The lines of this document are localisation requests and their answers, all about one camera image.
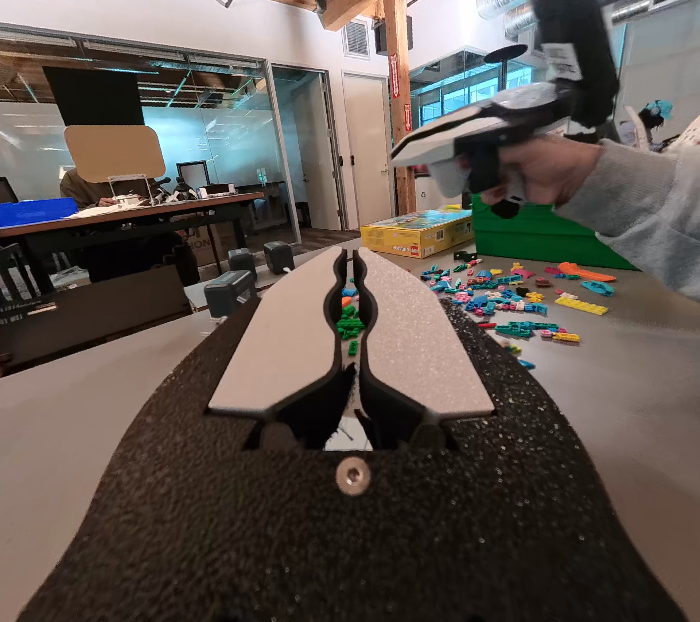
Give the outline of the wooden post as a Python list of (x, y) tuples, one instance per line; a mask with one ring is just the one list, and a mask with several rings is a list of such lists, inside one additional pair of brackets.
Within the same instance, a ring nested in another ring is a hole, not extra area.
[[(412, 107), (409, 90), (409, 48), (407, 0), (383, 0), (386, 42), (389, 57), (390, 118), (393, 145), (412, 131)], [(397, 214), (416, 211), (415, 174), (410, 168), (394, 170)]]

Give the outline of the yellow long plate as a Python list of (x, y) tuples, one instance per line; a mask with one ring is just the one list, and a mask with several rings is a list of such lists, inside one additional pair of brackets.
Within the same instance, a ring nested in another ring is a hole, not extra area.
[(577, 296), (571, 294), (561, 294), (556, 299), (555, 304), (570, 308), (576, 311), (586, 312), (592, 315), (601, 316), (608, 312), (608, 308), (605, 306), (597, 305), (594, 303), (583, 302), (579, 300)]

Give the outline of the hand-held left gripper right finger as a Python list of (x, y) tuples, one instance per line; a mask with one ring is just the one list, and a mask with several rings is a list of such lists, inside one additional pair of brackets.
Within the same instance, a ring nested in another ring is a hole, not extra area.
[(372, 416), (408, 410), (419, 423), (476, 418), (495, 406), (438, 297), (417, 277), (368, 248), (354, 251), (365, 324), (361, 402)]

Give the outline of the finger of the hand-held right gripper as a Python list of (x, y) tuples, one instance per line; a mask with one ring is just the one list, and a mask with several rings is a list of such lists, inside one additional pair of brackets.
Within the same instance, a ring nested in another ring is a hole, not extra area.
[(564, 122), (564, 100), (553, 83), (534, 83), (450, 112), (407, 139), (524, 139)]
[(391, 152), (392, 168), (427, 166), (452, 159), (471, 168), (496, 160), (495, 142), (512, 127), (512, 112), (454, 112), (404, 137)]

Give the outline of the propped instruction booklet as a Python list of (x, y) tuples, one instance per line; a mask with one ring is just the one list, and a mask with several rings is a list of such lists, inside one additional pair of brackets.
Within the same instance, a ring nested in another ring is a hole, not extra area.
[(687, 147), (699, 146), (699, 122), (700, 116), (696, 117), (688, 127), (679, 135), (668, 139), (664, 151), (673, 151)]

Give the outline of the dark low cabinet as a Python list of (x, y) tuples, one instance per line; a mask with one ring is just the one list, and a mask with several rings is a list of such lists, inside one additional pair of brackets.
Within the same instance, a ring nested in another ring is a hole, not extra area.
[(174, 267), (1, 306), (1, 375), (191, 315)]

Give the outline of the clear acrylic stand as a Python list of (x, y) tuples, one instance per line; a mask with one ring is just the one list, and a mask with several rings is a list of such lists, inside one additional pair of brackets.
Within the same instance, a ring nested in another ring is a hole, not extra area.
[(145, 174), (114, 175), (108, 177), (111, 199), (120, 205), (154, 206), (155, 180)]

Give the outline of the pile of colourful bricks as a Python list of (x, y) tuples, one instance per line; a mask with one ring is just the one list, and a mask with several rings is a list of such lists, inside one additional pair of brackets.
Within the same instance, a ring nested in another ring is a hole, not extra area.
[[(593, 349), (599, 329), (606, 329), (612, 318), (619, 273), (587, 269), (617, 277), (615, 282), (600, 283), (562, 274), (561, 262), (477, 255), (476, 260), (463, 263), (447, 253), (442, 259), (420, 262), (411, 273), (445, 300), (458, 319), (472, 322), (531, 373), (543, 373), (554, 366), (555, 359), (573, 364), (584, 350)], [(564, 293), (605, 306), (608, 312), (596, 316), (555, 304)], [(497, 324), (508, 322), (550, 322), (560, 329), (532, 331), (529, 338), (495, 332)]]

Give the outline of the brown wooden table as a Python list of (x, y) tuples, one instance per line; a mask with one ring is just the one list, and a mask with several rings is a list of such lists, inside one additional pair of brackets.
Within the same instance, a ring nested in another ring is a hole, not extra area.
[(231, 222), (239, 248), (246, 245), (241, 227), (244, 208), (263, 199), (264, 193), (250, 193), (179, 201), (156, 206), (138, 206), (113, 213), (88, 217), (67, 217), (1, 228), (1, 243), (17, 244), (40, 295), (50, 294), (55, 287), (43, 265), (45, 256), (73, 252), (99, 245), (134, 241), (169, 232), (197, 229), (201, 226)]

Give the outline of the pile of green bricks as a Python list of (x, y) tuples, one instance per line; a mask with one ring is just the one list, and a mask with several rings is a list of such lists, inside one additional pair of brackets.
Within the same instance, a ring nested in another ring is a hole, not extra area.
[(348, 341), (347, 354), (355, 357), (358, 353), (360, 335), (365, 324), (360, 319), (358, 307), (350, 296), (341, 299), (341, 316), (336, 323), (337, 331), (342, 341)]

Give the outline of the person's right forearm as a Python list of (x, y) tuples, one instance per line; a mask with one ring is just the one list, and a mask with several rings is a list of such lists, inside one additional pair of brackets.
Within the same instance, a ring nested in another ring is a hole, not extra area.
[(699, 301), (699, 146), (644, 152), (609, 140), (560, 217), (687, 299)]

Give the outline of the person's right hand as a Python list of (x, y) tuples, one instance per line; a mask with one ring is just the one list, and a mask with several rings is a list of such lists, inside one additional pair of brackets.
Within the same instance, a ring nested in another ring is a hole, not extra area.
[(562, 206), (595, 169), (601, 144), (579, 143), (561, 136), (536, 136), (500, 147), (498, 186), (480, 194), (487, 205), (497, 204), (511, 190), (512, 173), (524, 185), (524, 200), (536, 205)]

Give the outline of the dark wall panel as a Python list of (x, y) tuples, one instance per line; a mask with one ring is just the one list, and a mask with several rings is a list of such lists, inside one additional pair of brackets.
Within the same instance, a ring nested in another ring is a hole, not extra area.
[(42, 70), (65, 127), (145, 124), (134, 74), (49, 66)]

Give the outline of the cardboard box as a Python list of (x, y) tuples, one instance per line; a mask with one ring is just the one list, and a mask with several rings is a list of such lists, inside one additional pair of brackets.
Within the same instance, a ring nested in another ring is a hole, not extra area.
[(215, 257), (219, 261), (226, 261), (228, 252), (240, 247), (232, 222), (200, 226), (179, 232), (179, 234), (195, 255), (198, 267), (215, 264)]

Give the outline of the white wall vent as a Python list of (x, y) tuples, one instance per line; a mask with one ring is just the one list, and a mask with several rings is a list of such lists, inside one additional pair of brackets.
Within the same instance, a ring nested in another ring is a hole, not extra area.
[(344, 55), (347, 58), (370, 60), (369, 28), (366, 22), (353, 20), (342, 27)]

